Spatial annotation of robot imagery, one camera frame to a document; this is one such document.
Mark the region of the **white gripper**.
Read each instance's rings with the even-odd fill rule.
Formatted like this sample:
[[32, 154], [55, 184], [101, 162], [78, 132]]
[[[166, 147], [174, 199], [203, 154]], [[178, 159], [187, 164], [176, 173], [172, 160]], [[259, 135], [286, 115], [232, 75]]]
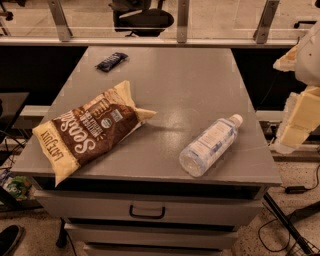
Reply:
[[276, 133], [274, 148], [290, 154], [298, 149], [320, 125], [320, 21], [306, 33], [298, 46], [292, 47], [273, 68], [294, 71], [296, 79], [307, 86], [301, 93], [291, 93], [283, 110], [283, 120]]

